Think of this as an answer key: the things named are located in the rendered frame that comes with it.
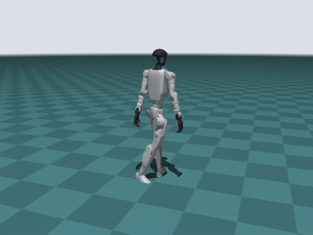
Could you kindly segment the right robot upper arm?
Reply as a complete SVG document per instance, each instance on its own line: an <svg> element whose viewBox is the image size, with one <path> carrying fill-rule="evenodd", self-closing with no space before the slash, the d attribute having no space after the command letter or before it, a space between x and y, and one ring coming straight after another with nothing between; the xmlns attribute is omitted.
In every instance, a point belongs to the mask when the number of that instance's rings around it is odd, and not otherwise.
<svg viewBox="0 0 313 235"><path fill-rule="evenodd" d="M173 72L165 71L165 78L168 80L169 98L174 99L176 75Z"/></svg>

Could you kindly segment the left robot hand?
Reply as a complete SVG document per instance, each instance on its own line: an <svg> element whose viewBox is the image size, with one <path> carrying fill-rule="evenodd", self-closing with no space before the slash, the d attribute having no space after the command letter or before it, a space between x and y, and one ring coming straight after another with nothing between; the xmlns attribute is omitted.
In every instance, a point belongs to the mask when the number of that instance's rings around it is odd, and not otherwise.
<svg viewBox="0 0 313 235"><path fill-rule="evenodd" d="M140 127L138 125L138 122L140 123L140 120L139 120L139 108L136 108L136 111L135 111L135 116L134 116L134 125L137 126L137 127Z"/></svg>

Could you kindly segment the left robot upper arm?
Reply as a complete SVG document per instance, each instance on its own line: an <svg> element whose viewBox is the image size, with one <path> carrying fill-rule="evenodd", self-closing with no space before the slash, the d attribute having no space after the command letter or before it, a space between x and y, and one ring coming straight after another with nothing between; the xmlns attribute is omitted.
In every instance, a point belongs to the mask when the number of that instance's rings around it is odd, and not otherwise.
<svg viewBox="0 0 313 235"><path fill-rule="evenodd" d="M147 95L147 94L148 94L148 90L147 90L147 76L148 76L148 71L149 71L149 70L145 70L145 71L143 72L143 79L142 79L141 91L140 91L140 94L141 94L141 95Z"/></svg>

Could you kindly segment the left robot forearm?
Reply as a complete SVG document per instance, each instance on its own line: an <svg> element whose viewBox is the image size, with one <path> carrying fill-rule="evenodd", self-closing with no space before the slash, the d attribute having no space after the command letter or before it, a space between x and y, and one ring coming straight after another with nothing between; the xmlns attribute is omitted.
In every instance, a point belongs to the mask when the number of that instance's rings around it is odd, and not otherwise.
<svg viewBox="0 0 313 235"><path fill-rule="evenodd" d="M139 112L142 111L142 106L143 106L143 103L144 103L144 99L145 99L145 97L139 93L137 107L136 107L136 108L139 108ZM135 108L135 110L136 110L136 108Z"/></svg>

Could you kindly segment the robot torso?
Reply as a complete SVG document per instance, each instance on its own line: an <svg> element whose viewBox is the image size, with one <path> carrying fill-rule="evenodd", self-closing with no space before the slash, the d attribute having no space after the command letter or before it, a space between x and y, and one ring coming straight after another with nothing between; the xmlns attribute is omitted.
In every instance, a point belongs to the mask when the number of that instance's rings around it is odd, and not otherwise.
<svg viewBox="0 0 313 235"><path fill-rule="evenodd" d="M154 66L153 66L154 68ZM165 67L164 67L165 68ZM162 67L161 70L149 69L147 76L147 86L149 98L156 100L149 108L149 115L152 119L155 119L157 114L163 115L163 104L160 100L165 100L168 94L168 80L165 78L165 71Z"/></svg>

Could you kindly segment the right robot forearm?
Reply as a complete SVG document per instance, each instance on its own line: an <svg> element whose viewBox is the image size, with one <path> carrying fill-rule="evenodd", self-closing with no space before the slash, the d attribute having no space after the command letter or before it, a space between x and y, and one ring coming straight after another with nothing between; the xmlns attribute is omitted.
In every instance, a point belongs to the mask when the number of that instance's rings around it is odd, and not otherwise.
<svg viewBox="0 0 313 235"><path fill-rule="evenodd" d="M181 117L180 107L179 107L179 99L178 99L178 93L174 93L174 100L171 101L174 109L175 115L178 114L179 117ZM176 117L176 116L175 116Z"/></svg>

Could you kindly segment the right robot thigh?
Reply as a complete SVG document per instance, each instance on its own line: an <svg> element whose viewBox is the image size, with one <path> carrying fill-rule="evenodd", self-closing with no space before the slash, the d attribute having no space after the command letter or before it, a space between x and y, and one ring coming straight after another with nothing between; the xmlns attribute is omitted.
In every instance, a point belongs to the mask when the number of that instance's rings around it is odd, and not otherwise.
<svg viewBox="0 0 313 235"><path fill-rule="evenodd" d="M157 114L154 120L154 125L157 126L157 128L154 131L153 142L152 144L149 144L149 146L152 147L151 154L159 149L164 140L167 129L167 119L165 119L162 114Z"/></svg>

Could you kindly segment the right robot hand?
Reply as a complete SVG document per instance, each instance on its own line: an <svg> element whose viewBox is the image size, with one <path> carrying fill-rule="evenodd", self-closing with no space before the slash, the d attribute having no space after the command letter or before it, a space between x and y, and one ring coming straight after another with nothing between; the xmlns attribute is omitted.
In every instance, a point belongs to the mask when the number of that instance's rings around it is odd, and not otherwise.
<svg viewBox="0 0 313 235"><path fill-rule="evenodd" d="M179 127L179 130L176 132L176 133L179 133L182 131L183 129L183 122L182 122L182 117L179 117L178 114L175 115L176 116L176 120L178 120L178 127Z"/></svg>

